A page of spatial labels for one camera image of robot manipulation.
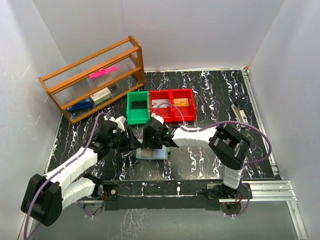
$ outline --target black and white marble surface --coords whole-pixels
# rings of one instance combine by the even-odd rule
[[[189,122],[189,127],[204,127],[219,121],[236,120],[231,104],[237,99],[243,101],[249,124],[258,127],[240,70],[146,72],[145,76],[146,85],[139,89],[140,91],[185,88],[193,90],[197,116],[195,122]],[[127,98],[123,97],[103,111],[115,118],[120,115],[126,117],[126,108]],[[75,125],[69,124],[67,119],[62,117],[48,171],[68,160],[79,150],[89,137],[96,115],[97,113]],[[133,128],[135,135],[141,138],[142,126]],[[259,160],[266,155],[262,137],[258,133],[247,128],[240,129],[239,126],[237,129],[252,142],[248,161]],[[105,181],[199,180],[222,179],[224,167],[210,149],[189,146],[173,149],[168,160],[142,160],[136,159],[136,151],[111,151],[86,172]],[[245,171],[245,178],[273,179],[270,162],[251,165]]]

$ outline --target robotic arm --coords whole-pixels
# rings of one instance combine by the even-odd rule
[[[43,176],[35,174],[27,186],[21,210],[27,213],[32,207],[30,216],[43,225],[50,226],[70,204],[83,197],[99,196],[98,188],[101,181],[97,177],[85,174],[79,180],[75,180],[105,157],[110,150],[126,152],[138,148],[161,149],[163,145],[212,149],[225,165],[223,184],[214,190],[213,197],[235,198],[238,194],[237,189],[244,161],[250,149],[250,141],[230,125],[224,124],[202,131],[197,128],[187,130],[183,127],[168,128],[163,124],[162,117],[154,116],[144,125],[141,144],[132,129],[124,127],[125,120],[121,116],[103,121],[87,148],[86,143],[73,157],[51,172]],[[32,206],[36,192],[52,176],[54,177],[43,188]]]

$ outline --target green plastic tray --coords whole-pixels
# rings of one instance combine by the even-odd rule
[[[150,119],[150,103],[148,91],[132,91],[126,94],[126,118],[128,125],[145,124]],[[145,109],[131,109],[134,101],[146,101]]]

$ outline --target white wall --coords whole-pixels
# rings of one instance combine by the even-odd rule
[[[320,2],[286,0],[249,75],[275,160],[291,180],[311,240],[319,239]]]
[[[43,173],[60,111],[38,81],[66,65],[31,0],[0,1],[0,232],[17,239],[28,181]]]
[[[68,64],[133,35],[145,69],[167,70],[249,65],[284,0],[33,2]]]
[[[121,0],[33,0],[68,64],[128,37]]]

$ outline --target pink clip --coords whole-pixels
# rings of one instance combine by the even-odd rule
[[[109,68],[106,68],[106,69],[102,69],[101,68],[98,72],[89,74],[89,77],[91,79],[95,79],[95,78],[101,77],[101,76],[103,76],[105,74],[111,73],[111,72],[116,71],[116,70],[118,70],[117,66],[109,67]]]

